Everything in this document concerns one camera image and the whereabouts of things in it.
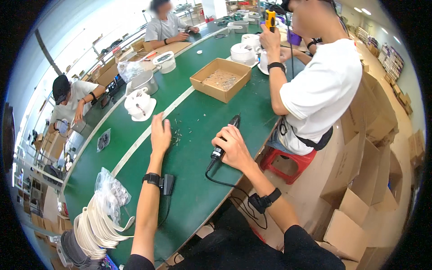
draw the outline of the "plastic bag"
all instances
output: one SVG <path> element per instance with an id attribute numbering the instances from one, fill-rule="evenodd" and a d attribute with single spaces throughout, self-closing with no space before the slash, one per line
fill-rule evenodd
<path id="1" fill-rule="evenodd" d="M 107 131 L 102 133 L 102 135 L 98 138 L 98 148 L 97 153 L 102 151 L 105 147 L 108 146 L 109 142 L 111 141 L 111 128 L 108 128 Z"/>
<path id="2" fill-rule="evenodd" d="M 117 70 L 118 74 L 120 74 L 125 83 L 130 82 L 133 78 L 145 71 L 139 62 L 128 61 L 118 63 Z"/>
<path id="3" fill-rule="evenodd" d="M 120 225 L 120 206 L 128 204 L 132 196 L 110 171 L 103 167 L 96 179 L 95 195 L 102 211 L 110 215 L 116 225 Z"/>

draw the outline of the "worker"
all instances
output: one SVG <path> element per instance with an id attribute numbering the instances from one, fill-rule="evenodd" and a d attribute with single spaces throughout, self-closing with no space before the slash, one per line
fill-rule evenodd
<path id="1" fill-rule="evenodd" d="M 284 0 L 282 3 L 282 8 L 289 12 L 294 12 L 295 8 L 304 0 Z M 336 11 L 336 4 L 334 0 L 326 0 L 332 7 L 334 8 L 335 13 Z M 348 33 L 348 30 L 346 29 L 345 24 L 343 23 L 342 19 L 339 18 L 340 25 L 343 27 L 344 31 Z M 317 44 L 322 43 L 321 38 L 308 38 L 301 36 L 304 43 L 306 44 L 306 47 L 308 48 L 309 52 L 314 55 L 317 51 Z"/>
<path id="2" fill-rule="evenodd" d="M 152 120 L 152 154 L 147 174 L 161 175 L 162 161 L 171 144 L 170 122 L 162 114 Z M 250 179 L 258 195 L 263 197 L 275 191 L 252 159 L 240 131 L 229 125 L 222 128 L 212 140 L 225 150 L 222 162 L 242 171 Z M 143 182 L 138 199 L 137 219 L 132 250 L 124 270 L 154 270 L 154 240 L 158 223 L 159 187 Z M 299 226 L 294 207 L 279 196 L 267 208 L 267 213 L 284 234 L 285 250 L 277 251 L 263 243 L 250 228 L 245 217 L 233 206 L 215 223 L 215 232 L 203 238 L 195 247 L 195 255 L 186 257 L 170 269 L 345 269 L 342 261 L 321 248 Z"/>
<path id="3" fill-rule="evenodd" d="M 281 62 L 291 58 L 291 50 L 280 47 L 277 28 L 272 33 L 261 25 L 260 41 L 269 63 L 271 105 L 275 114 L 283 116 L 267 144 L 304 156 L 323 149 L 330 140 L 333 124 L 359 87 L 362 65 L 354 41 L 340 26 L 327 0 L 301 2 L 293 13 L 293 22 L 303 36 L 322 37 L 323 44 L 313 58 L 292 51 L 306 67 L 288 83 Z"/>
<path id="4" fill-rule="evenodd" d="M 194 33 L 200 31 L 198 27 L 187 25 L 175 14 L 169 13 L 172 10 L 170 0 L 152 0 L 150 9 L 156 17 L 147 25 L 145 41 L 150 42 L 153 50 L 172 42 L 186 40 L 189 34 L 179 32 L 179 28 Z"/>
<path id="5" fill-rule="evenodd" d="M 96 100 L 103 93 L 105 87 L 84 81 L 69 82 L 66 75 L 58 76 L 53 83 L 54 110 L 51 116 L 49 133 L 59 131 L 65 133 L 68 124 L 83 120 L 91 108 L 91 101 Z"/>

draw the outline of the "black sleeve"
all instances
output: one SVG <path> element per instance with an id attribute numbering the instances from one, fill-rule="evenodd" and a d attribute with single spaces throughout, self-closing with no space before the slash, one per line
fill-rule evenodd
<path id="1" fill-rule="evenodd" d="M 123 270 L 155 270 L 155 267 L 146 257 L 132 254 L 127 260 Z"/>
<path id="2" fill-rule="evenodd" d="M 345 265 L 330 251 L 320 247 L 300 226 L 291 226 L 284 235 L 285 265 L 292 269 L 345 270 Z"/>

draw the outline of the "workbench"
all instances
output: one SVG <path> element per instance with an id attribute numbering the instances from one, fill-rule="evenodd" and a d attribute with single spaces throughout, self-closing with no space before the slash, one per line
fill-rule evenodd
<path id="1" fill-rule="evenodd" d="M 201 30 L 201 37 L 211 35 L 220 30 L 214 22 Z M 256 33 L 258 25 L 249 25 L 249 33 Z M 154 73 L 159 90 L 152 95 L 157 100 L 153 114 L 173 108 L 173 102 L 179 96 L 184 100 L 174 106 L 167 119 L 172 126 L 172 135 L 176 130 L 182 134 L 180 141 L 172 141 L 162 167 L 162 174 L 172 174 L 176 182 L 171 197 L 169 215 L 164 225 L 158 229 L 155 237 L 155 260 L 166 260 L 180 249 L 213 215 L 231 192 L 230 187 L 219 185 L 207 180 L 204 176 L 213 150 L 211 140 L 231 118 L 241 113 L 240 131 L 252 157 L 256 156 L 266 142 L 278 116 L 274 114 L 271 102 L 268 76 L 257 67 L 252 69 L 251 80 L 229 101 L 222 103 L 210 96 L 191 88 L 189 77 L 199 71 L 216 57 L 230 56 L 232 45 L 239 43 L 242 34 L 231 32 L 228 37 L 200 40 L 176 57 L 177 67 L 167 73 Z M 291 63 L 287 62 L 287 79 L 291 80 Z M 303 70 L 304 65 L 294 60 L 295 74 Z M 142 178 L 146 174 L 152 152 L 150 135 L 148 134 L 151 119 L 145 122 L 133 122 L 123 106 L 124 100 L 114 110 L 111 109 L 105 121 L 96 128 L 94 136 L 89 138 L 81 154 L 71 168 L 70 177 L 64 195 L 70 219 L 73 220 L 82 212 L 83 207 L 94 194 L 97 174 L 101 167 L 115 171 L 116 178 L 132 195 L 131 201 L 121 207 L 121 225 L 124 226 L 130 216 L 135 216 L 137 202 L 142 186 Z M 96 152 L 99 136 L 111 128 L 111 142 L 101 152 Z M 219 181 L 235 184 L 242 173 L 225 164 L 217 164 L 210 176 Z M 168 199 L 161 196 L 159 221 L 167 213 Z M 131 226 L 124 235 L 133 235 L 135 226 Z M 111 259 L 117 264 L 125 264 L 132 246 L 132 239 L 121 242 L 116 249 L 108 251 Z"/>

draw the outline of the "blue glove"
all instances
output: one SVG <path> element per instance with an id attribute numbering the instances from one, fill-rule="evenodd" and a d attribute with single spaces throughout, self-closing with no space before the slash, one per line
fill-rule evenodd
<path id="1" fill-rule="evenodd" d="M 58 132 L 60 132 L 60 133 L 65 133 L 67 131 L 67 121 L 66 120 L 57 121 L 56 126 L 58 129 Z"/>

